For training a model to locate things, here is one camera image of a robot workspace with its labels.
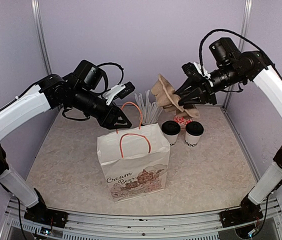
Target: cup lid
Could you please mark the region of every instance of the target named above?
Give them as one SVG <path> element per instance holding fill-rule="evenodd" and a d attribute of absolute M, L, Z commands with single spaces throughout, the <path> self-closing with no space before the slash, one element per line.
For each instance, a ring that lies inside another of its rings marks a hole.
<path fill-rule="evenodd" d="M 203 128 L 202 124 L 197 122 L 197 121 L 189 122 L 185 126 L 185 130 L 188 134 L 190 134 L 192 136 L 201 136 L 204 132 L 204 128 Z"/>
<path fill-rule="evenodd" d="M 181 127 L 175 121 L 166 121 L 161 126 L 162 132 L 166 135 L 177 135 L 181 131 Z"/>

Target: wall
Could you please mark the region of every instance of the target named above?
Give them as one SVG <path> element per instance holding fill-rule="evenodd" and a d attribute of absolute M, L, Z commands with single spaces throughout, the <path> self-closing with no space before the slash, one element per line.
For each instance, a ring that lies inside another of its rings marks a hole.
<path fill-rule="evenodd" d="M 181 66 L 199 60 L 199 43 L 205 34 L 216 28 L 240 32 L 244 6 L 244 0 L 40 1 L 55 73 L 72 72 L 82 59 L 95 64 L 116 62 L 124 68 L 124 80 L 132 81 L 141 93 L 154 85 L 158 73 L 178 88 L 186 79 Z M 208 46 L 219 36 L 209 38 L 203 51 L 210 71 L 216 64 Z M 117 84 L 120 70 L 104 69 L 110 86 Z M 224 98 L 219 93 L 218 103 L 223 104 Z"/>
<path fill-rule="evenodd" d="M 31 1 L 0 1 L 0 107 L 46 75 Z M 6 137 L 7 161 L 26 177 L 56 112 L 37 116 Z M 0 186 L 0 222 L 10 195 Z"/>
<path fill-rule="evenodd" d="M 282 75 L 282 1 L 253 1 L 247 37 L 267 53 Z M 279 114 L 252 83 L 233 95 L 228 112 L 262 175 L 282 144 Z M 277 197 L 282 208 L 282 187 Z"/>

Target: coffee cup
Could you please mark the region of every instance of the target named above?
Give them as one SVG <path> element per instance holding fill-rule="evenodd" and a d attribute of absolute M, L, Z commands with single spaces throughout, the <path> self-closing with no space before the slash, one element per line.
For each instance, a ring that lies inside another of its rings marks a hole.
<path fill-rule="evenodd" d="M 197 121 L 189 122 L 185 126 L 185 144 L 188 147 L 195 147 L 198 144 L 203 132 L 204 128 L 201 123 Z"/>
<path fill-rule="evenodd" d="M 161 130 L 165 138 L 169 141 L 170 147 L 176 144 L 181 127 L 175 121 L 166 121 L 162 124 Z"/>

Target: robotic arm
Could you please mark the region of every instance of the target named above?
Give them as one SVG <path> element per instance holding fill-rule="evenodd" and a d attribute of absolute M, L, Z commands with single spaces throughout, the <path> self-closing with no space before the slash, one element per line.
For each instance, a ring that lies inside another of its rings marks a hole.
<path fill-rule="evenodd" d="M 93 116 L 99 125 L 107 129 L 130 128 L 131 122 L 112 100 L 123 99 L 134 91 L 131 82 L 118 84 L 110 90 L 95 93 L 100 80 L 104 78 L 108 88 L 106 73 L 92 63 L 83 60 L 65 77 L 51 74 L 32 84 L 24 93 L 0 109 L 0 142 L 13 130 L 32 119 L 63 105 L 64 109 L 76 108 L 86 119 Z M 0 145 L 0 184 L 13 193 L 27 207 L 25 218 L 42 224 L 64 227 L 67 213 L 48 209 L 40 193 L 30 187 L 24 179 L 6 162 L 6 153 Z"/>
<path fill-rule="evenodd" d="M 263 51 L 241 53 L 228 37 L 213 42 L 209 49 L 218 69 L 208 73 L 197 62 L 184 64 L 182 69 L 187 80 L 174 93 L 181 97 L 178 102 L 180 106 L 191 108 L 193 104 L 215 105 L 215 93 L 225 91 L 236 83 L 246 85 L 250 81 L 267 96 L 282 118 L 282 78 Z M 273 160 L 259 182 L 241 201 L 241 208 L 220 213 L 223 227 L 263 217 L 260 203 L 282 184 L 282 146 Z"/>

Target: red rope handle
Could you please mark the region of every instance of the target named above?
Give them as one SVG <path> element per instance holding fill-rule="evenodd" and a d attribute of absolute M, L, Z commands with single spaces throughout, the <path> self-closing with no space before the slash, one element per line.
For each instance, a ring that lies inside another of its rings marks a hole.
<path fill-rule="evenodd" d="M 141 135 L 141 134 L 137 134 L 137 133 L 126 133 L 126 134 L 123 134 L 123 135 L 121 136 L 121 138 L 120 138 L 120 152 L 121 152 L 121 157 L 122 157 L 122 158 L 124 158 L 124 156 L 123 156 L 123 150 L 122 150 L 122 140 L 123 140 L 123 138 L 124 138 L 125 136 L 128 136 L 128 135 L 134 135 L 134 136 L 139 136 L 139 137 L 144 138 L 144 139 L 147 141 L 147 144 L 148 144 L 148 146 L 149 146 L 149 152 L 148 152 L 148 154 L 151 152 L 151 143 L 150 143 L 149 139 L 148 139 L 146 136 Z"/>
<path fill-rule="evenodd" d="M 126 103 L 124 103 L 121 107 L 121 110 L 123 110 L 123 108 L 127 105 L 127 104 L 132 104 L 134 105 L 138 110 L 139 110 L 139 113 L 140 113 L 140 123 L 139 123 L 139 129 L 141 128 L 141 124 L 142 124 L 142 111 L 140 110 L 140 108 L 138 107 L 138 105 L 136 105 L 134 102 L 131 102 L 131 101 L 127 101 Z"/>

